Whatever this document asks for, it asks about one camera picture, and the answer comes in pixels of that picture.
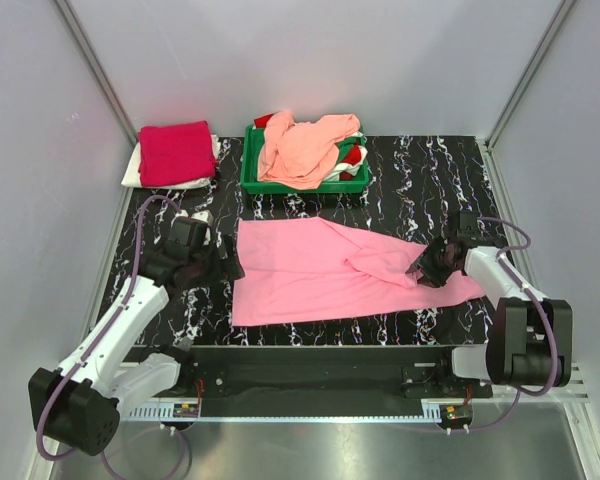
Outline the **pink t shirt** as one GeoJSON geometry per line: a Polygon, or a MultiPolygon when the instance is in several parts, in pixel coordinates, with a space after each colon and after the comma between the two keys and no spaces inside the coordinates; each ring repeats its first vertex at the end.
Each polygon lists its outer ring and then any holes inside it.
{"type": "Polygon", "coordinates": [[[445,286],[418,282],[409,268],[421,244],[320,217],[242,220],[231,320],[255,327],[336,320],[459,305],[483,296],[456,272],[445,286]]]}

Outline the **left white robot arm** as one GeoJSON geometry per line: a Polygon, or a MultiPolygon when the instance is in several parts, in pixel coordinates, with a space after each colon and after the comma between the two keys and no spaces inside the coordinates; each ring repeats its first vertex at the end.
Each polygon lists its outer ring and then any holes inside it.
{"type": "Polygon", "coordinates": [[[38,369],[28,383],[36,446],[46,459],[47,438],[90,456],[103,452],[121,419],[163,392],[188,394],[195,386],[188,343],[153,347],[141,362],[121,364],[149,323],[182,293],[243,278],[232,236],[216,235],[203,211],[179,215],[168,237],[139,264],[120,296],[82,343],[55,369],[38,369]]]}

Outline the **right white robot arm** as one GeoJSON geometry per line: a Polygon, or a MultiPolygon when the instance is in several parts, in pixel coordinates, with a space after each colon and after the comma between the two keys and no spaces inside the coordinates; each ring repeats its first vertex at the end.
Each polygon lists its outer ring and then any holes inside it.
{"type": "Polygon", "coordinates": [[[434,384],[446,396],[466,389],[470,379],[510,386],[542,396],[571,380],[573,310],[535,288],[509,254],[531,246],[514,223],[460,210],[448,217],[444,233],[412,262],[406,273],[429,288],[442,288],[454,276],[477,283],[495,310],[482,358],[456,347],[451,362],[434,371],[434,384]]]}

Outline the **folded white t shirt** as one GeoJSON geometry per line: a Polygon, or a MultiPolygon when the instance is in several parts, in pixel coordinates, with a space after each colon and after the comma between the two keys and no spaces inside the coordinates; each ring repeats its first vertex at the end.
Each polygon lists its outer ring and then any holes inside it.
{"type": "MultiPolygon", "coordinates": [[[[212,153],[215,158],[218,157],[221,147],[219,137],[215,134],[211,135],[212,153]]],[[[121,185],[127,188],[142,188],[148,189],[148,186],[143,186],[140,180],[140,163],[141,163],[141,145],[137,143],[132,151],[129,163],[124,173],[121,185]]],[[[174,185],[159,186],[159,189],[167,190],[189,190],[207,187],[211,184],[212,178],[205,177],[188,182],[183,182],[174,185]]]]}

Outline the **folded magenta t shirt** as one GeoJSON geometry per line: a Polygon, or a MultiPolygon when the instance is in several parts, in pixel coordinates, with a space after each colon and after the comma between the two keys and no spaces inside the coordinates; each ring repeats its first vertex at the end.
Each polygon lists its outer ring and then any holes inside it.
{"type": "Polygon", "coordinates": [[[145,126],[138,139],[143,187],[167,187],[215,176],[217,161],[206,121],[145,126]]]}

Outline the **green plastic bin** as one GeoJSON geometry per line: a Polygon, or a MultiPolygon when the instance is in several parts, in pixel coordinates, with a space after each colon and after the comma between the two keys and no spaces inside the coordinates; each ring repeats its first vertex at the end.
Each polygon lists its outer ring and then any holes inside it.
{"type": "Polygon", "coordinates": [[[349,181],[324,181],[317,189],[296,190],[275,182],[257,180],[258,157],[264,145],[264,130],[253,124],[245,130],[240,184],[250,195],[259,194],[359,194],[369,185],[370,169],[366,158],[349,181]]]}

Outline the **peach t shirt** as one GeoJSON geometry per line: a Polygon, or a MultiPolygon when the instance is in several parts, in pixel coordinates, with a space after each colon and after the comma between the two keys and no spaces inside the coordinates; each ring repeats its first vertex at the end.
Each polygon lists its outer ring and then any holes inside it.
{"type": "Polygon", "coordinates": [[[297,122],[287,110],[272,114],[264,121],[257,180],[316,189],[338,163],[338,144],[360,131],[354,114],[329,114],[315,122],[297,122]]]}

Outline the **red white green t shirt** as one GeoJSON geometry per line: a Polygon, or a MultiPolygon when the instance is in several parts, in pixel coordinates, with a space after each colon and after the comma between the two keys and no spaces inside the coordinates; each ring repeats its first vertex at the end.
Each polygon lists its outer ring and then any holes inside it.
{"type": "MultiPolygon", "coordinates": [[[[272,114],[258,117],[254,120],[253,125],[256,128],[264,130],[264,121],[272,114]]],[[[349,181],[358,172],[362,164],[362,159],[366,158],[367,149],[363,146],[364,135],[361,131],[338,144],[339,157],[338,163],[333,172],[329,174],[324,181],[349,181]]]]}

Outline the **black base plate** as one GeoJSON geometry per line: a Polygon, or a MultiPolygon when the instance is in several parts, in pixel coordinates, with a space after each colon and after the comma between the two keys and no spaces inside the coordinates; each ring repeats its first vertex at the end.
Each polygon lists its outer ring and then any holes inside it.
{"type": "Polygon", "coordinates": [[[422,413],[424,400],[492,397],[451,372],[445,346],[195,346],[161,398],[201,399],[203,419],[380,419],[422,413]]]}

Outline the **aluminium rail frame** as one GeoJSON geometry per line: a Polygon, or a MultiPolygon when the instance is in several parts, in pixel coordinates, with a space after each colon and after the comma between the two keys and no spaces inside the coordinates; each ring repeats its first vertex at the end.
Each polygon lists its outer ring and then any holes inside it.
{"type": "Polygon", "coordinates": [[[542,397],[497,387],[473,423],[438,426],[439,400],[413,415],[214,419],[206,399],[154,400],[124,419],[104,457],[36,461],[35,479],[600,479],[600,436],[580,374],[542,397]]]}

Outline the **right corner post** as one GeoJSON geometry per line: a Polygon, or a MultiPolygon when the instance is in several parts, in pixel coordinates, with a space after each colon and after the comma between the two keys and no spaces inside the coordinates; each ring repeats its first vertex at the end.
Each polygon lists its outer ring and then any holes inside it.
{"type": "Polygon", "coordinates": [[[493,150],[497,145],[524,95],[543,65],[544,60],[548,56],[559,34],[563,30],[565,23],[578,4],[578,0],[561,0],[558,3],[556,10],[544,29],[540,40],[531,54],[531,57],[523,68],[522,74],[515,84],[514,89],[506,101],[504,108],[499,114],[489,135],[484,140],[484,145],[488,150],[493,150]]]}

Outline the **corner post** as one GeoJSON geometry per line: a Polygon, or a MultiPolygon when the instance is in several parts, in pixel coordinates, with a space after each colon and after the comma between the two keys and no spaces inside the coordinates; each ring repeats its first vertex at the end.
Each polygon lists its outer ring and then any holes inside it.
{"type": "Polygon", "coordinates": [[[578,4],[578,0],[561,0],[558,3],[556,10],[544,29],[540,40],[531,54],[531,57],[523,68],[522,74],[515,84],[514,89],[506,101],[504,108],[499,114],[489,135],[484,140],[484,145],[488,150],[493,150],[497,145],[524,95],[543,65],[544,60],[548,56],[559,34],[563,30],[565,23],[578,4]]]}
{"type": "Polygon", "coordinates": [[[137,142],[136,129],[106,74],[72,3],[67,0],[52,0],[51,4],[66,27],[79,55],[82,57],[124,137],[131,146],[134,146],[137,142]]]}

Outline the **left corner post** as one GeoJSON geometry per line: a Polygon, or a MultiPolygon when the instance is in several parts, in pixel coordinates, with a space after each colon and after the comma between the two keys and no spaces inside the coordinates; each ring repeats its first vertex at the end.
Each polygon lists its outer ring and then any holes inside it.
{"type": "Polygon", "coordinates": [[[131,146],[134,146],[137,142],[136,129],[106,74],[72,3],[67,0],[52,0],[51,4],[66,27],[79,55],[82,57],[124,137],[131,146]]]}

